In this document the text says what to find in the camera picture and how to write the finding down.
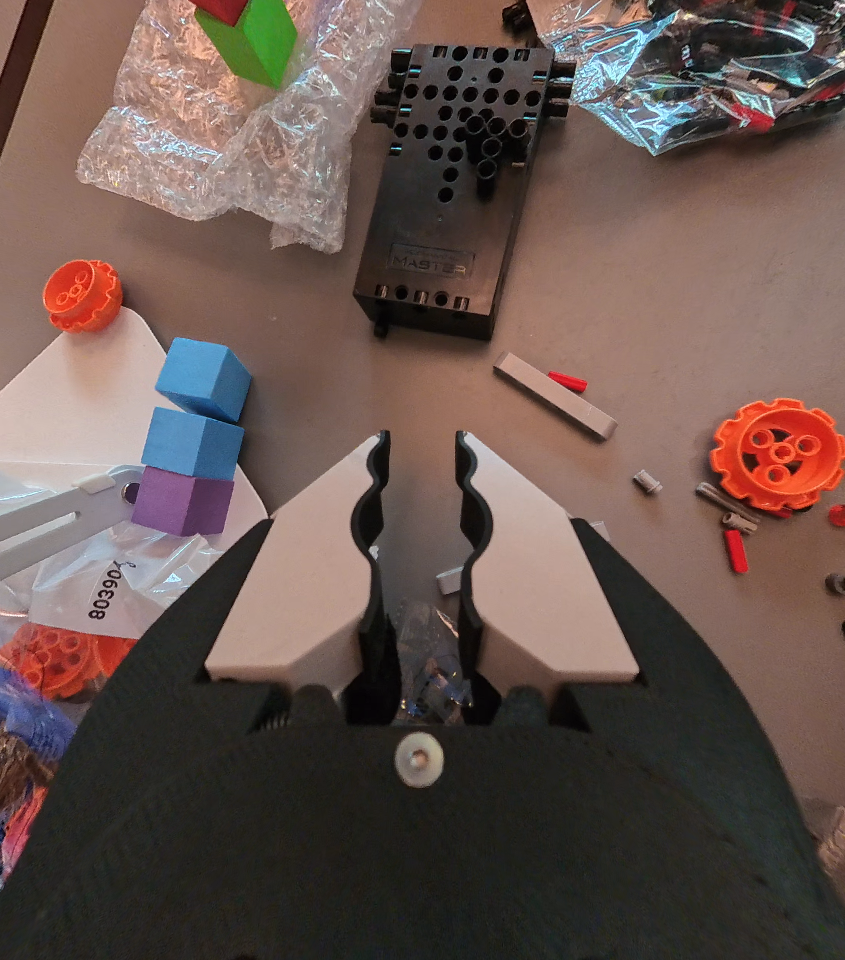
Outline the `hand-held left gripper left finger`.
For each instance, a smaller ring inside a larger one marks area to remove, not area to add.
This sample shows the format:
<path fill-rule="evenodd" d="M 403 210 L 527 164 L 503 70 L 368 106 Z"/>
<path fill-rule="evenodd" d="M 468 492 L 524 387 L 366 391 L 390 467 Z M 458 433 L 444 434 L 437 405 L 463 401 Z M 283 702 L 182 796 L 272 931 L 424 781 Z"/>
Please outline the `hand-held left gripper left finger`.
<path fill-rule="evenodd" d="M 370 552 L 383 528 L 391 435 L 370 436 L 274 514 L 204 666 L 214 681 L 342 696 L 355 724 L 387 724 L 401 672 Z"/>

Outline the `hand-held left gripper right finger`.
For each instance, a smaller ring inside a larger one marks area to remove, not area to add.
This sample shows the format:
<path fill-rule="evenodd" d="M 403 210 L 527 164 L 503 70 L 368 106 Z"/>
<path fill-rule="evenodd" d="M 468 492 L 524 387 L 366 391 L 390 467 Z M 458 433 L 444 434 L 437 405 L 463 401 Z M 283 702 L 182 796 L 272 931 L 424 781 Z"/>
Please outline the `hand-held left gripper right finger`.
<path fill-rule="evenodd" d="M 455 476 L 471 546 L 458 617 L 473 691 L 464 723 L 490 724 L 519 688 L 547 713 L 565 687 L 631 686 L 640 667 L 567 510 L 468 431 L 456 433 Z"/>

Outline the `light grey perforated beam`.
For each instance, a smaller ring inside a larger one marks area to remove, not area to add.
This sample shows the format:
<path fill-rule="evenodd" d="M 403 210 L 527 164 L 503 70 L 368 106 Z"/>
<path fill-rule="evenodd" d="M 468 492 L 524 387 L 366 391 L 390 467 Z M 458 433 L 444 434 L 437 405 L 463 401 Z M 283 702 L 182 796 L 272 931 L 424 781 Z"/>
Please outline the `light grey perforated beam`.
<path fill-rule="evenodd" d="M 591 528 L 598 533 L 607 543 L 611 543 L 611 537 L 604 521 L 592 521 L 589 523 Z M 462 573 L 464 566 L 460 565 L 453 569 L 446 570 L 437 576 L 437 585 L 442 596 L 458 594 L 461 590 Z"/>

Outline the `purple wooden cube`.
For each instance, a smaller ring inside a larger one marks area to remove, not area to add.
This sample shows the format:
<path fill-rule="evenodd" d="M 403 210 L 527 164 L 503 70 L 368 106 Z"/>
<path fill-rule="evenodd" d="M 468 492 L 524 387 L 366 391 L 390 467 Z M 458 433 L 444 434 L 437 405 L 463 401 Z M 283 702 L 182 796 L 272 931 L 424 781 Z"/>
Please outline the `purple wooden cube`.
<path fill-rule="evenodd" d="M 177 537 L 223 533 L 235 482 L 144 468 L 131 522 Z"/>

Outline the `blue wooden cube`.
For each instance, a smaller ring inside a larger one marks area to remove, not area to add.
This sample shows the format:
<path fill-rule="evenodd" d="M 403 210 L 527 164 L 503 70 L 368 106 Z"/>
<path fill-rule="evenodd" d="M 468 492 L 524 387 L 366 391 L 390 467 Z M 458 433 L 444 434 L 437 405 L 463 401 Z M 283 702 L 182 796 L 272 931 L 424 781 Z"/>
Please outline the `blue wooden cube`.
<path fill-rule="evenodd" d="M 252 375 L 228 347 L 175 338 L 154 389 L 182 410 L 237 424 Z"/>
<path fill-rule="evenodd" d="M 245 431 L 200 414 L 155 407 L 141 463 L 165 472 L 232 481 Z"/>

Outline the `green wooden cube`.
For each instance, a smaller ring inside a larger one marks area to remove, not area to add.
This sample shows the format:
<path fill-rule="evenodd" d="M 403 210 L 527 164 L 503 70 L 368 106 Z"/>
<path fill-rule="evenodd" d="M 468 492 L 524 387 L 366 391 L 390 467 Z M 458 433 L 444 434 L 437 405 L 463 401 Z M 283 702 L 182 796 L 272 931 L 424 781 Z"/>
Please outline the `green wooden cube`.
<path fill-rule="evenodd" d="M 234 75 L 273 90 L 280 86 L 298 36 L 285 2 L 248 1 L 235 27 L 197 8 L 195 17 Z"/>

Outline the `crumpled clear plastic bag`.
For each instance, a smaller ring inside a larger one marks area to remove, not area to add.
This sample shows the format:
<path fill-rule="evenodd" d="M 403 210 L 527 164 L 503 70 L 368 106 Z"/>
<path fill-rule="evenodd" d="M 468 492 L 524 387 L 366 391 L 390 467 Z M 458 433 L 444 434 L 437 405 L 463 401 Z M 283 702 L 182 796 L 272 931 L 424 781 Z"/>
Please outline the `crumpled clear plastic bag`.
<path fill-rule="evenodd" d="M 395 726 L 461 726 L 474 704 L 471 682 L 459 658 L 453 619 L 436 606 L 404 599 L 393 620 L 401 674 Z"/>

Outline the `flat grey plastic beam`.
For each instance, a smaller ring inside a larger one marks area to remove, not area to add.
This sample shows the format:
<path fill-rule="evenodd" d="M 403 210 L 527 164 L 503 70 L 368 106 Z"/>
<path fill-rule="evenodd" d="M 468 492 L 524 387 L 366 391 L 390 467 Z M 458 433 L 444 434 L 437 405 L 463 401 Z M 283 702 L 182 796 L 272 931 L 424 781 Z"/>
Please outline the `flat grey plastic beam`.
<path fill-rule="evenodd" d="M 614 418 L 516 354 L 510 351 L 501 353 L 495 360 L 493 369 L 601 440 L 606 441 L 615 434 L 618 422 Z"/>

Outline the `clear bag of orange gears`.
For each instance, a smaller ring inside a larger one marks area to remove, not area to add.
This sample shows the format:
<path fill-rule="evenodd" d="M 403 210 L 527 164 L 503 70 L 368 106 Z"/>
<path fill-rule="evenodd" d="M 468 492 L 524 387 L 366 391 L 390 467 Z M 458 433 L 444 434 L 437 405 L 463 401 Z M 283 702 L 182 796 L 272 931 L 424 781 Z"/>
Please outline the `clear bag of orange gears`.
<path fill-rule="evenodd" d="M 0 580 L 0 889 L 90 703 L 217 541 L 124 520 Z"/>

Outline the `large orange plastic gear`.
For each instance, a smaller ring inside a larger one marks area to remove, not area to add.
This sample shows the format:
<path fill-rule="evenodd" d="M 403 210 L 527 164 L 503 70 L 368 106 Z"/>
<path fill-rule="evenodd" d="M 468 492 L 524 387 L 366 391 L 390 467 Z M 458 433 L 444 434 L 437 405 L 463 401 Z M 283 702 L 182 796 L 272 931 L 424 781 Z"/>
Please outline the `large orange plastic gear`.
<path fill-rule="evenodd" d="M 835 419 L 803 402 L 752 402 L 716 429 L 709 452 L 723 489 L 767 512 L 813 506 L 845 470 L 845 437 Z"/>

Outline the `small orange plastic wheel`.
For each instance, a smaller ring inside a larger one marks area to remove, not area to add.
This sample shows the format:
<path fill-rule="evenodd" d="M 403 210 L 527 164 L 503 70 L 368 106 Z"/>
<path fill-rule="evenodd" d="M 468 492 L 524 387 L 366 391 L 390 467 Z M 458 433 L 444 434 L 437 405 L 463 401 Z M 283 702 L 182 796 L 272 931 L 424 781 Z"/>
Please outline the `small orange plastic wheel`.
<path fill-rule="evenodd" d="M 57 268 L 42 294 L 49 322 L 69 333 L 104 330 L 123 306 L 116 269 L 96 259 L 77 259 Z"/>

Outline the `black perforated plastic block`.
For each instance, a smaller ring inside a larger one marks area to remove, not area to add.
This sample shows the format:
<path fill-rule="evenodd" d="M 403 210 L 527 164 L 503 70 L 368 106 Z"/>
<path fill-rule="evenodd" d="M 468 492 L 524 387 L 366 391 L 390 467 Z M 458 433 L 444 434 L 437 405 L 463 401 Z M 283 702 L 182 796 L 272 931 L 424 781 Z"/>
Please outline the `black perforated plastic block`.
<path fill-rule="evenodd" d="M 392 327 L 490 341 L 541 127 L 576 65 L 547 47 L 395 49 L 373 123 L 391 133 L 353 296 Z"/>

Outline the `clear bubble wrap sheet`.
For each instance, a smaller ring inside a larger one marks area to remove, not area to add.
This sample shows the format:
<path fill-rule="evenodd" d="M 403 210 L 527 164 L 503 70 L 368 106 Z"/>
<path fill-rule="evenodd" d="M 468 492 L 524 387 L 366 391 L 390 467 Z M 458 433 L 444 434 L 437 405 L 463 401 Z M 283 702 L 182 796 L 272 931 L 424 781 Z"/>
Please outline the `clear bubble wrap sheet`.
<path fill-rule="evenodd" d="M 300 38 L 274 91 L 225 66 L 191 2 L 147 2 L 78 179 L 187 220 L 246 210 L 274 247 L 339 252 L 352 138 L 420 6 L 288 2 Z"/>

